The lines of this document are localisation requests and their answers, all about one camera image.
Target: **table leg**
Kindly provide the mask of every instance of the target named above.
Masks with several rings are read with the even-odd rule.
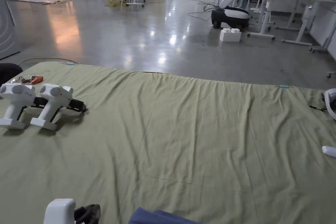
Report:
[[[311,46],[312,43],[306,43],[306,42],[301,42],[302,36],[305,32],[305,29],[307,27],[309,21],[309,17],[305,18],[302,22],[301,29],[299,31],[298,36],[296,37],[296,40],[282,40],[284,43],[291,43],[291,44],[297,44],[297,45],[304,45],[304,46]]]
[[[297,29],[297,28],[291,28],[291,25],[293,23],[298,4],[299,4],[299,0],[296,0],[295,5],[294,5],[294,9],[293,9],[292,14],[291,14],[291,17],[289,18],[287,27],[276,26],[275,27],[276,29],[288,30],[288,31],[299,31],[299,29]]]
[[[265,6],[266,6],[266,3],[267,3],[267,0],[263,0],[263,3],[262,3],[262,12],[261,12],[260,17],[259,17],[260,24],[262,22],[262,28],[261,28],[260,33],[257,33],[257,32],[248,32],[247,33],[248,37],[250,37],[251,35],[255,35],[255,36],[259,36],[259,37],[268,37],[268,38],[271,38],[272,41],[275,40],[276,37],[274,35],[272,35],[272,34],[265,34],[266,27],[267,27],[267,24],[268,24],[268,18],[269,18],[270,12],[272,10],[272,2],[273,2],[273,0],[268,0],[268,2],[269,2],[269,4],[268,4],[268,8],[266,10],[266,14],[265,14],[265,18],[264,18],[263,22],[262,22],[262,20],[263,20],[263,14],[264,14],[264,11],[265,11]]]

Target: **green bed sheet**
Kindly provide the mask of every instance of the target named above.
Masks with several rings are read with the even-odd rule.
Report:
[[[43,62],[22,75],[74,88],[53,132],[0,128],[2,223],[42,224],[55,198],[100,204],[101,224],[138,207],[199,223],[336,223],[336,122],[321,90]],[[36,93],[42,84],[36,85]],[[8,100],[0,100],[3,116]]]

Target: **orange object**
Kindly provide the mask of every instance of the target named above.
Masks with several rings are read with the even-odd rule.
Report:
[[[30,84],[31,85],[35,85],[38,84],[40,82],[43,82],[43,76],[32,76],[30,79]]]

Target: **caster wheel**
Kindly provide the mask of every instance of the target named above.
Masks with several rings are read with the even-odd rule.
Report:
[[[221,27],[221,24],[218,23],[217,21],[214,21],[212,25],[213,25],[213,28],[215,29],[219,29]]]

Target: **cable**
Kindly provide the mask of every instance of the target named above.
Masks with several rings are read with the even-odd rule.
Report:
[[[28,60],[32,60],[32,59],[61,59],[61,60],[67,60],[67,61],[73,62],[73,63],[75,63],[75,64],[79,64],[78,62],[75,62],[75,61],[73,61],[73,60],[71,60],[71,59],[39,57],[39,58],[26,59],[26,60],[20,62],[18,65],[20,66],[20,65],[23,64],[24,62],[26,62],[26,61],[28,61]]]

